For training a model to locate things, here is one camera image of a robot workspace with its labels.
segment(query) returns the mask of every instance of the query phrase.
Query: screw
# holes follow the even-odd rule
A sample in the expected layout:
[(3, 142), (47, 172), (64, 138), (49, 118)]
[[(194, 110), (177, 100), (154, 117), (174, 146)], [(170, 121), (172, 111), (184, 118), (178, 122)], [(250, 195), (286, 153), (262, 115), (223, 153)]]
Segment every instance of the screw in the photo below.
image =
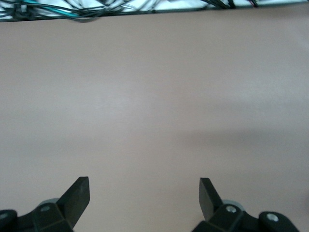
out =
[(41, 212), (48, 211), (50, 209), (49, 206), (44, 206), (41, 208)]
[(230, 212), (230, 213), (236, 213), (236, 208), (235, 207), (233, 207), (233, 206), (231, 206), (231, 205), (229, 205), (229, 206), (227, 206), (226, 207), (226, 210), (228, 211), (228, 212)]
[(8, 213), (0, 214), (0, 220), (8, 217)]
[(279, 218), (274, 214), (267, 214), (266, 217), (268, 218), (268, 220), (271, 220), (271, 221), (274, 221), (274, 222), (279, 221)]

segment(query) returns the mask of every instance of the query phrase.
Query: black cable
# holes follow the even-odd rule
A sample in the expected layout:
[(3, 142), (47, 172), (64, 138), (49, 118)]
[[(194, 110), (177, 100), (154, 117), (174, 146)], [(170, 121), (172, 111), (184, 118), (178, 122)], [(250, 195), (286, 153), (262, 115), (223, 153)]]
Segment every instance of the black cable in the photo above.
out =
[(111, 3), (107, 3), (108, 0), (96, 0), (96, 1), (99, 2), (99, 3), (101, 3), (101, 4), (103, 4), (103, 5), (105, 5), (105, 6), (110, 6), (110, 5), (112, 5), (113, 3), (115, 3), (117, 0), (113, 0)]
[(229, 7), (227, 5), (225, 5), (221, 0), (213, 0), (219, 3), (219, 5), (221, 6), (222, 9), (228, 9)]
[(78, 0), (78, 1), (74, 0), (74, 2), (75, 2), (77, 5), (79, 5), (82, 9), (84, 8), (83, 2), (82, 2), (81, 0)]
[[(40, 8), (43, 9), (45, 11), (49, 11), (52, 13), (55, 13), (54, 11), (50, 10), (50, 9), (46, 9), (46, 8)], [(91, 19), (82, 19), (82, 18), (86, 18), (86, 17), (91, 17), (93, 18), (91, 21), (93, 21), (95, 18), (102, 16), (105, 13), (105, 11), (99, 11), (99, 12), (90, 12), (88, 14), (83, 14), (83, 15), (79, 15), (79, 16), (68, 16), (67, 14), (63, 14), (63, 13), (58, 13), (58, 15), (62, 16), (61, 18), (66, 18), (66, 19), (70, 19), (70, 20), (74, 20), (74, 21), (90, 21)]]
[(223, 9), (222, 6), (218, 2), (215, 2), (213, 0), (201, 0), (201, 1), (204, 1), (204, 2), (206, 2), (208, 4), (210, 4), (210, 5), (213, 5), (213, 6), (215, 6), (218, 9)]
[(151, 6), (151, 8), (150, 8), (150, 10), (151, 10), (151, 11), (155, 10), (155, 7), (159, 4), (160, 1), (161, 1), (161, 0), (154, 0), (152, 6)]
[(136, 9), (136, 11), (140, 11), (143, 9), (151, 0), (146, 0), (139, 8)]
[(125, 3), (129, 3), (132, 0), (123, 0), (120, 4), (113, 6), (112, 8), (107, 8), (108, 11), (114, 11), (115, 9), (117, 9), (118, 7), (121, 7), (121, 5), (125, 4)]
[(72, 3), (70, 3), (70, 1), (69, 0), (63, 0), (64, 2), (66, 2), (68, 5), (70, 5), (72, 8), (74, 8), (74, 9), (80, 9), (80, 8), (78, 8), (77, 6), (75, 6), (74, 4), (72, 4)]
[(54, 8), (54, 9), (61, 9), (61, 10), (65, 10), (65, 11), (70, 11), (70, 12), (75, 12), (75, 13), (79, 13), (81, 10), (75, 10), (75, 9), (71, 9), (71, 8), (67, 8), (67, 7), (62, 7), (62, 6), (55, 6), (55, 5), (49, 5), (49, 4), (41, 4), (41, 3), (28, 3), (28, 2), (21, 2), (21, 3), (17, 3), (17, 2), (10, 2), (7, 0), (1, 0), (5, 3), (10, 3), (13, 5), (24, 5), (24, 6), (33, 6), (33, 7), (50, 7), (50, 8)]
[(231, 9), (236, 9), (236, 5), (233, 0), (228, 0), (228, 4), (230, 5)]
[(256, 0), (251, 0), (251, 1), (253, 3), (254, 7), (259, 7), (259, 5), (257, 4)]
[(10, 13), (6, 13), (6, 14), (2, 14), (2, 15), (0, 15), (0, 18), (4, 18), (4, 17), (6, 17), (6, 16), (11, 16), (11, 14)]

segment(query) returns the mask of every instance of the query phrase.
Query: black plastic part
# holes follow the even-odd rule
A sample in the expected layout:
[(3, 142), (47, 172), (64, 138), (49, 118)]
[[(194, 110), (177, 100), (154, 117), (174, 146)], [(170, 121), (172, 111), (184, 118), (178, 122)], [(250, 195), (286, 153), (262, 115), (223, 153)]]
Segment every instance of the black plastic part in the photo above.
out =
[[(228, 207), (235, 209), (235, 212), (229, 212)], [(239, 225), (243, 212), (235, 205), (222, 205), (208, 221), (225, 232), (232, 232)]]
[(55, 203), (46, 203), (33, 210), (35, 231), (73, 232), (70, 224), (63, 218)]
[(14, 210), (1, 210), (0, 232), (73, 232), (89, 201), (89, 179), (79, 177), (57, 203), (39, 205), (21, 217)]
[(247, 212), (243, 212), (242, 222), (239, 226), (240, 231), (259, 232), (259, 220), (252, 217)]
[(89, 201), (89, 178), (79, 177), (57, 201), (57, 205), (63, 217), (73, 228), (89, 204)]
[(193, 232), (299, 232), (282, 214), (262, 212), (257, 219), (235, 205), (223, 204), (208, 178), (200, 179), (199, 203), (206, 221)]
[[(278, 221), (267, 218), (268, 214), (277, 216)], [(262, 212), (259, 216), (261, 228), (266, 228), (269, 232), (299, 232), (295, 225), (285, 216), (276, 212)]]
[(199, 181), (199, 204), (206, 221), (223, 205), (219, 194), (209, 178), (201, 178)]
[(0, 231), (9, 231), (17, 218), (17, 212), (12, 209), (0, 211)]
[(223, 230), (216, 228), (209, 223), (202, 221), (200, 222), (192, 232), (224, 232)]

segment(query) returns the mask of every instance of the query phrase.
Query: white background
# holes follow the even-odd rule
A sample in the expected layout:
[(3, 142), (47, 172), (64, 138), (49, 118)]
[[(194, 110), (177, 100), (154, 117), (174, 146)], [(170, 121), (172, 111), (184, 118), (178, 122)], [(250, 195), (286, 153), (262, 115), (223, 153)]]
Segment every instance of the white background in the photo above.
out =
[(0, 208), (89, 176), (77, 232), (189, 232), (200, 177), (309, 227), (309, 7), (0, 23)]

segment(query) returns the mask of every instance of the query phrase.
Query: wire bundle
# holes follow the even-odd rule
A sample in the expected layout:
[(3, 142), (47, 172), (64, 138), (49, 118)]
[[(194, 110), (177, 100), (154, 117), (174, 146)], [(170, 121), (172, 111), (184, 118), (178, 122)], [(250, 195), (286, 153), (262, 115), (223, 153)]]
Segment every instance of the wire bundle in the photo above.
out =
[[(173, 10), (157, 10), (162, 2), (177, 0), (93, 0), (96, 6), (86, 7), (83, 0), (58, 0), (63, 6), (43, 4), (40, 0), (0, 0), (1, 21), (28, 21), (64, 18), (78, 22), (89, 22), (100, 16), (131, 15), (172, 12)], [(234, 9), (234, 0), (197, 0), (203, 7), (192, 10)], [(258, 7), (258, 0), (247, 0), (253, 7)]]

